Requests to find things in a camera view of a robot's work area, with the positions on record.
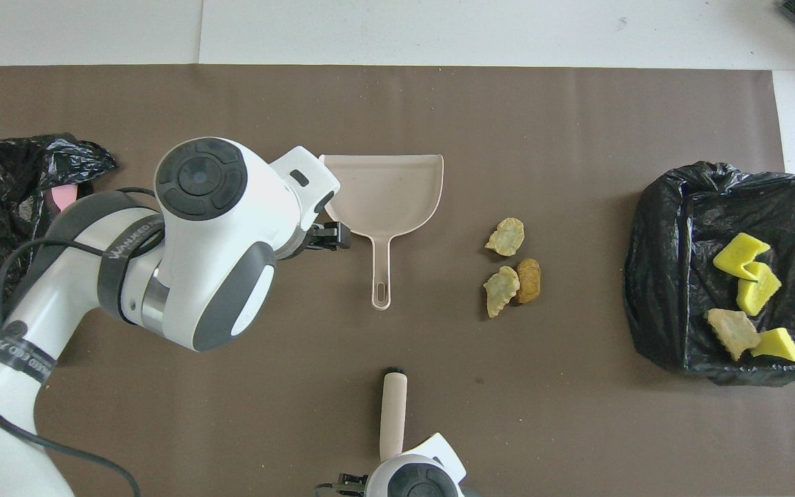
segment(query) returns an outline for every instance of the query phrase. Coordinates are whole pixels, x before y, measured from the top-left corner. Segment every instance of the beige dustpan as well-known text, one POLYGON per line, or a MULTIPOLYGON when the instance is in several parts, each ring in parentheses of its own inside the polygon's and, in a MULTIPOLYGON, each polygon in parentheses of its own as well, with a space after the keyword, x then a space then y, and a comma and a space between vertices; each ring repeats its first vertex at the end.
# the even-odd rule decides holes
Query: beige dustpan
POLYGON ((340 180, 326 207, 335 221, 373 243, 373 307, 391 305, 391 239, 428 221, 441 201, 441 155, 321 155, 340 180))

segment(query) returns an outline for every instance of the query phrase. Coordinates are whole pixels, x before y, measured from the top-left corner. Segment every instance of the pink object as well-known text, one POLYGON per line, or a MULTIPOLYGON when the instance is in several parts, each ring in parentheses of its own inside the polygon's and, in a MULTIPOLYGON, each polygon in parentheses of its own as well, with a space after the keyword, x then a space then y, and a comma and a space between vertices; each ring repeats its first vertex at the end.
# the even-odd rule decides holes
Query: pink object
POLYGON ((57 207, 60 208, 60 211, 75 202, 77 196, 79 196, 78 185, 60 185, 51 188, 51 197, 54 199, 54 204, 57 204, 57 207))

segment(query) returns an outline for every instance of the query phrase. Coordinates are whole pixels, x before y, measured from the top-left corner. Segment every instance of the trash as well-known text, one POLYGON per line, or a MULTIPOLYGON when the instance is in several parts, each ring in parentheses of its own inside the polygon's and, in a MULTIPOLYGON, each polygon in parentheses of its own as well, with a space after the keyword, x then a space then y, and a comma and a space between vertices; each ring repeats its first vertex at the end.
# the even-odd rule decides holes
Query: trash
POLYGON ((723 343, 732 359, 741 359, 745 350, 760 345, 762 340, 756 332, 754 324, 747 319, 744 311, 728 311, 728 309, 710 309, 704 313, 707 323, 714 328, 716 337, 723 343))
MULTIPOLYGON (((66 133, 0 139, 0 266, 18 245, 48 229, 51 216, 46 204, 53 202, 46 202, 43 190, 89 182, 114 167, 104 148, 66 133)), ((14 264, 6 297, 26 272, 32 254, 14 264)))
POLYGON ((732 276, 742 280, 756 281, 756 275, 748 271, 745 266, 752 263, 757 255, 766 252, 771 247, 766 242, 761 242, 747 233, 738 233, 719 254, 714 257, 714 265, 732 276))
POLYGON ((783 386, 795 381, 795 362, 770 355, 735 362, 704 317, 738 308, 737 279, 713 258, 741 232, 769 242, 757 259, 785 283, 751 321, 757 331, 795 333, 795 176, 698 162, 669 170, 640 196, 625 261, 631 336, 637 352, 669 371, 783 386))
POLYGON ((795 343, 787 328, 775 328, 760 333, 760 345, 751 349, 752 355, 776 355, 795 362, 795 343))
POLYGON ((738 308, 749 315, 757 315, 775 293, 781 289, 781 280, 763 263, 753 262, 744 266, 756 281, 738 279, 738 308))

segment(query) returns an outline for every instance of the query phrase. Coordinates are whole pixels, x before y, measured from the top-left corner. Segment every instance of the fried food piece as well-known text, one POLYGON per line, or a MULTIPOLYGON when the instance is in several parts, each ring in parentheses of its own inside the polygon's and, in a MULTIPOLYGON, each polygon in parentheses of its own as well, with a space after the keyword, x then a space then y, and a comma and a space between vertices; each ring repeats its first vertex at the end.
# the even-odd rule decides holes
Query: fried food piece
POLYGON ((750 353, 753 355, 776 355, 795 362, 795 343, 787 328, 775 328, 774 330, 763 331, 760 333, 760 345, 754 347, 750 353))
POLYGON ((489 236, 489 242, 484 245, 484 248, 492 249, 499 255, 511 257, 511 255, 517 254, 517 249, 523 243, 523 237, 523 223, 516 217, 506 217, 495 227, 495 232, 489 236))
POLYGON ((495 318, 505 308, 505 304, 511 301, 511 297, 517 295, 520 279, 511 267, 502 266, 498 273, 489 277, 483 287, 487 290, 487 314, 490 318, 495 318))
POLYGON ((719 254, 714 257, 714 265, 732 276, 742 280, 756 280, 756 275, 745 269, 754 258, 771 248, 766 242, 760 242, 747 233, 738 233, 719 254))
POLYGON ((517 276, 520 279, 520 290, 517 302, 530 303, 542 292, 542 269, 536 259, 524 259, 517 264, 517 276))
POLYGON ((757 315, 781 287, 781 280, 763 263, 750 263, 744 269, 756 281, 738 280, 738 307, 749 315, 757 315))
POLYGON ((732 359, 741 359, 741 353, 760 345, 760 334, 756 332, 754 324, 747 319, 744 311, 727 311, 727 309, 710 309, 704 314, 707 323, 716 331, 732 359))

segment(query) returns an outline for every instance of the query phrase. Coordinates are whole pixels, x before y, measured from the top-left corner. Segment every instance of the robot arm label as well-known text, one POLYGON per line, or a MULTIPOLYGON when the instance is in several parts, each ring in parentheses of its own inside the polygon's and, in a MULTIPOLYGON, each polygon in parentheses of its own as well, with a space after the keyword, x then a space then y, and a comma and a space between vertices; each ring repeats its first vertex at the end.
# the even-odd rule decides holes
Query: robot arm label
POLYGON ((0 362, 28 374, 39 383, 48 381, 51 371, 57 365, 57 359, 51 358, 44 350, 35 346, 35 343, 24 340, 26 323, 12 321, 0 330, 0 362))
POLYGON ((142 220, 136 221, 124 230, 122 235, 104 252, 104 256, 100 259, 100 271, 97 275, 97 299, 100 300, 100 307, 107 314, 136 324, 124 315, 121 308, 124 275, 127 274, 127 266, 132 254, 135 254, 137 249, 148 242, 152 236, 161 233, 161 230, 164 230, 164 219, 160 214, 143 217, 142 220))
MULTIPOLYGON (((75 240, 76 236, 88 229, 102 217, 126 210, 127 208, 146 208, 141 202, 124 195, 121 192, 100 192, 81 199, 80 202, 70 205, 69 216, 57 216, 46 236, 60 240, 75 240)), ((157 212, 148 208, 150 214, 157 212)), ((5 314, 10 314, 20 303, 27 292, 35 285, 39 277, 54 264, 54 261, 66 251, 66 246, 47 245, 39 249, 35 261, 26 271, 26 276, 14 291, 14 296, 6 302, 5 314)))

